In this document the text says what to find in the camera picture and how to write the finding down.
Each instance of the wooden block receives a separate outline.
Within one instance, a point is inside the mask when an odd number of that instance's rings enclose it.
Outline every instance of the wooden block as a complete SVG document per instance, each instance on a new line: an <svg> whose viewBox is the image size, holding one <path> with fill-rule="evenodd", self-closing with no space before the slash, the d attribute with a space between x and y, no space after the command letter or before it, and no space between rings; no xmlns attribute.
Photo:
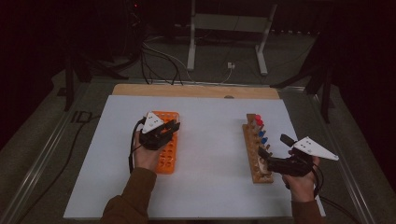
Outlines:
<svg viewBox="0 0 396 224"><path fill-rule="evenodd" d="M247 124L242 125L244 131L247 157L253 183L273 183L272 172L267 170L267 161L258 155L259 147L269 149L269 145L261 143L257 128L254 125L255 114L247 114Z"/></svg>
<svg viewBox="0 0 396 224"><path fill-rule="evenodd" d="M113 95L203 97L235 99L279 99L276 89L254 87L212 87L177 85L118 84Z"/></svg>

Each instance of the wooden peg board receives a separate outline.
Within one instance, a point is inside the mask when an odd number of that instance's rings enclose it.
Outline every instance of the wooden peg board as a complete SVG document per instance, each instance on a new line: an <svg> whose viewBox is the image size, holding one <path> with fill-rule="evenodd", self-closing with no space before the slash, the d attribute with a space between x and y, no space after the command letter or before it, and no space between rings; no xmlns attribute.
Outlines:
<svg viewBox="0 0 396 224"><path fill-rule="evenodd" d="M254 124L255 116L256 114L247 114L247 124L242 125L251 177L253 183L273 183L272 172L267 170L267 161L258 155L259 147L268 150L270 145L261 143L261 138Z"/></svg>

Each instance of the electrical outlet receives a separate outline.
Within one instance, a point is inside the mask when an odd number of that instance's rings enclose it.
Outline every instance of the electrical outlet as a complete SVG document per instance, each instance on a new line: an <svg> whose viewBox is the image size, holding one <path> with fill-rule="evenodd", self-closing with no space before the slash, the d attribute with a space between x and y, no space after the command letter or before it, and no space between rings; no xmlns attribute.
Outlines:
<svg viewBox="0 0 396 224"><path fill-rule="evenodd" d="M227 67L230 69L235 69L235 63L228 63Z"/></svg>

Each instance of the person's left hand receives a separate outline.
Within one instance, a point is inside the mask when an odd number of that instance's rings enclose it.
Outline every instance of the person's left hand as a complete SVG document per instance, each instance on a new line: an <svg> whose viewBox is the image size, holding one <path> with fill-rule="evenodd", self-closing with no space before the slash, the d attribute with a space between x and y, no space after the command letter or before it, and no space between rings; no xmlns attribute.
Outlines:
<svg viewBox="0 0 396 224"><path fill-rule="evenodd" d="M149 150L139 144L139 134L136 132L134 138L134 148L138 149L134 152L134 167L146 168L152 172L155 172L157 167L158 159L165 146L160 147L158 150Z"/></svg>

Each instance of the white paper sheet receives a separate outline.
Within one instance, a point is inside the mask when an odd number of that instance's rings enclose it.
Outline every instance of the white paper sheet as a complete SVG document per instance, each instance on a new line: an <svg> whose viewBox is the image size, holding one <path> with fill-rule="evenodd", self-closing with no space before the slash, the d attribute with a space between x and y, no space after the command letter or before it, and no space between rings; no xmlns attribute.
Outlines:
<svg viewBox="0 0 396 224"><path fill-rule="evenodd" d="M262 115L270 151L287 158L279 137L296 135L282 100L111 95L65 218L100 218L107 201L122 193L133 128L152 110L179 113L180 130L175 172L158 176L150 218L291 217L290 192L279 174L273 184L252 183L242 130L247 113Z"/></svg>

